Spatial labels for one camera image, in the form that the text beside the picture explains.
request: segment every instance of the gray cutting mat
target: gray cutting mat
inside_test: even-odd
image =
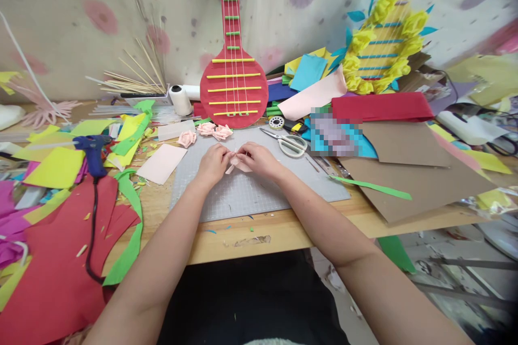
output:
[[[287,134],[284,130],[278,131],[278,133]],[[222,144],[233,151],[236,148],[239,149],[247,141],[254,141],[267,147],[276,159],[280,160],[326,201],[341,201],[351,198],[346,188],[339,182],[329,179],[309,155],[297,159],[284,155],[277,140],[261,132],[259,127],[235,130],[233,135]],[[216,143],[217,140],[212,136],[198,136],[196,143],[189,147],[187,154],[176,168],[171,208],[196,175],[202,156],[210,146]],[[319,172],[310,165],[306,156],[312,164],[318,166]],[[234,169],[231,174],[225,174],[209,193],[201,212],[200,222],[242,217],[290,207],[288,200],[275,183],[265,180],[253,172],[244,173],[239,169]]]

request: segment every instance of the white scissors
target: white scissors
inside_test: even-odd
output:
[[[290,157],[301,157],[304,155],[306,149],[308,148],[308,143],[306,140],[301,138],[300,136],[295,135],[276,135],[273,132],[270,132],[266,129],[259,128],[262,132],[266,133],[267,135],[277,139],[279,141],[279,147],[281,148],[281,151],[284,152],[286,155]]]

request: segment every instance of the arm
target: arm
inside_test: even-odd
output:
[[[380,344],[471,343],[359,229],[267,148],[249,142],[237,157],[281,188],[311,241],[335,266]]]
[[[86,338],[89,344],[155,344],[167,305],[189,259],[203,203],[233,156],[216,144],[164,219]]]

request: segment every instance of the paper guitar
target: paper guitar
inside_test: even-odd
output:
[[[263,115],[268,84],[262,67],[242,47],[239,0],[221,0],[221,10],[224,46],[203,73],[201,103],[216,124],[244,128]]]

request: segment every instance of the wooden table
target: wooden table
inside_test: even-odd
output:
[[[91,108],[87,107],[76,108],[75,112],[73,111],[73,122],[87,118],[90,110]],[[5,130],[5,132],[28,131],[27,128],[20,126],[14,126]],[[515,158],[506,157],[502,159],[511,167],[518,165]],[[490,176],[492,179],[499,179],[502,174],[494,173]],[[506,176],[503,179],[506,180],[506,185],[518,184],[518,176],[516,174]],[[144,186],[142,189],[140,195],[144,213],[142,247],[149,241],[169,212],[173,182],[174,174],[163,186],[150,182],[150,186]],[[423,216],[414,221],[387,226],[383,217],[373,208],[356,186],[346,184],[346,187],[351,194],[351,199],[333,202],[332,205],[369,238],[487,221],[476,216],[470,209],[448,205],[428,212],[425,214],[426,217]],[[313,243],[304,232],[291,209],[252,215],[252,217],[253,219],[250,217],[237,217],[200,224],[196,232],[189,264],[235,259],[313,246]],[[134,229],[135,227],[132,227],[127,230],[110,252],[103,269],[103,276],[108,274],[113,263],[127,246]],[[216,234],[207,232],[207,230],[213,230]]]

